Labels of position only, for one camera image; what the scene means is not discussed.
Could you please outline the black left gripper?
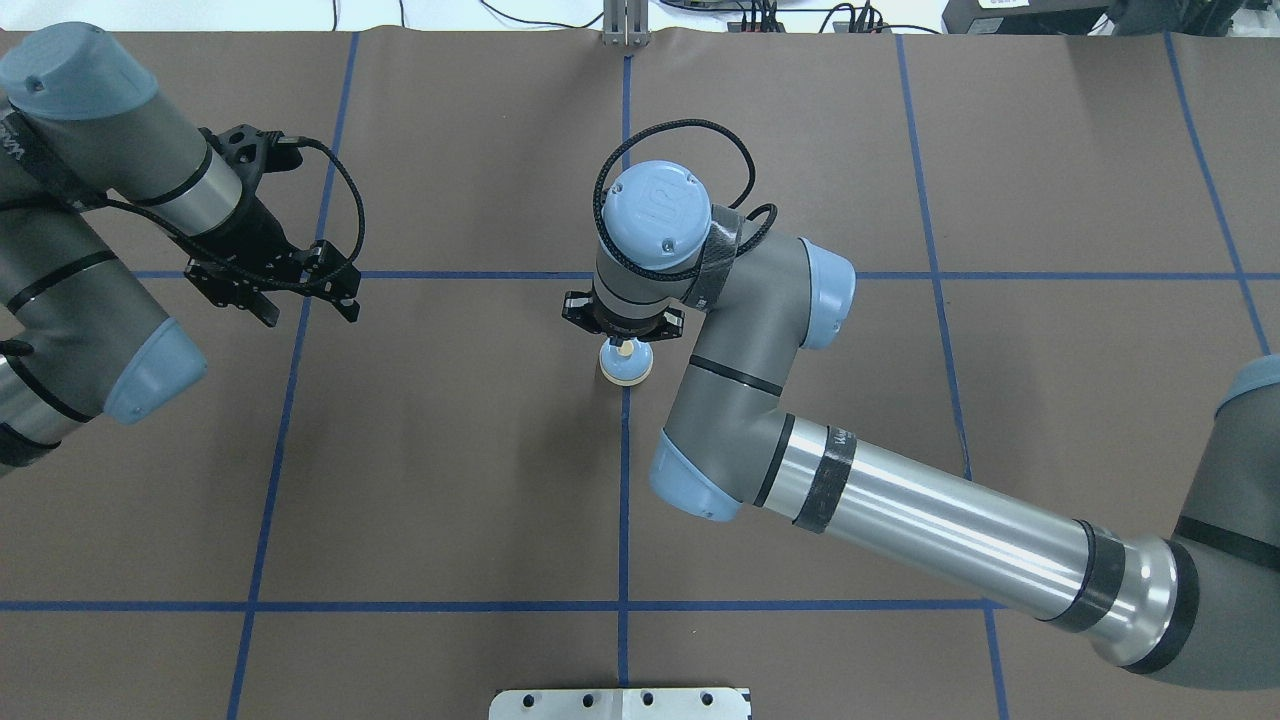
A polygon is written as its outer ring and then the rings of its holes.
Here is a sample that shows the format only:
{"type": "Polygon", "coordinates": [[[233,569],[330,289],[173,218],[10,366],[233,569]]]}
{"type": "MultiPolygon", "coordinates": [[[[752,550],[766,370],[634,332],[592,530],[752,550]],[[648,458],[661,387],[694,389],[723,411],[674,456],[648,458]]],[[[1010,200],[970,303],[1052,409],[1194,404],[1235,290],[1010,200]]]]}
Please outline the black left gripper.
{"type": "Polygon", "coordinates": [[[273,291],[329,302],[346,322],[356,323],[361,310],[356,297],[361,273],[355,261],[364,237],[356,237],[348,255],[324,238],[302,249],[288,240],[280,222],[257,196],[265,174],[298,169],[303,149],[315,149],[347,183],[361,215],[364,200],[335,152],[315,138],[252,126],[237,126],[220,135],[204,128],[201,133],[214,155],[241,179],[244,192],[227,222],[186,241],[189,252],[186,279],[214,306],[246,310],[268,328],[276,327],[280,315],[266,296],[273,291]]]}

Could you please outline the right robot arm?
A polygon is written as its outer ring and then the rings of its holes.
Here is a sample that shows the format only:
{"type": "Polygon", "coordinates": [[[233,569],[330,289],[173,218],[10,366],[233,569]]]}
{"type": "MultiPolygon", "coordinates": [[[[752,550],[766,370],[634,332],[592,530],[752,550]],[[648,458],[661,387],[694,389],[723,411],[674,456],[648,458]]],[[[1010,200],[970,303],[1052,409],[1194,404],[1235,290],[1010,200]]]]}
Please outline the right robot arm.
{"type": "Polygon", "coordinates": [[[1277,356],[1239,370],[1169,537],[1125,539],[786,413],[797,352],[851,305],[852,264],[710,201],[672,161],[591,192],[586,293],[563,316],[608,343],[676,338],[704,313],[649,482],[710,521],[745,505],[979,591],[1087,638],[1125,671],[1215,691],[1277,685],[1277,356]]]}

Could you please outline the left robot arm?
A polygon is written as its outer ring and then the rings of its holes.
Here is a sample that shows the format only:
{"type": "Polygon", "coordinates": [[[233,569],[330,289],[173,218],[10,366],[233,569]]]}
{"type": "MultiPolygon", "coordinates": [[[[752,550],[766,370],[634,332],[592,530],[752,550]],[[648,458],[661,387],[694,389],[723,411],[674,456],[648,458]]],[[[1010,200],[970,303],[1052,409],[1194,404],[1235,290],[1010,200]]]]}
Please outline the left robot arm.
{"type": "Polygon", "coordinates": [[[28,468],[95,418],[145,419],[205,377],[201,350],[86,222],[111,208],[155,224],[188,259],[214,306],[264,325],[270,293],[358,318],[357,251],[302,249],[259,197],[268,173],[324,152],[315,138],[237,126],[198,128],[154,73],[105,29],[63,22],[3,55],[1,464],[28,468]]]}

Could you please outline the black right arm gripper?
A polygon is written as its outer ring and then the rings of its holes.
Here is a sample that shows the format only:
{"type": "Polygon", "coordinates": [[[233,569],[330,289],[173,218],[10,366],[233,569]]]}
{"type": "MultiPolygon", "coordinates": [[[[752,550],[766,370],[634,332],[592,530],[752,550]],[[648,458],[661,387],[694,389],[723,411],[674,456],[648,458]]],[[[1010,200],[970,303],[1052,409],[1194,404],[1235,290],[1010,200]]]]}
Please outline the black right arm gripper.
{"type": "Polygon", "coordinates": [[[608,309],[594,291],[566,292],[561,315],[588,333],[603,334],[617,346],[627,340],[654,343],[684,334],[684,313],[678,309],[664,306],[655,314],[627,318],[608,309]]]}

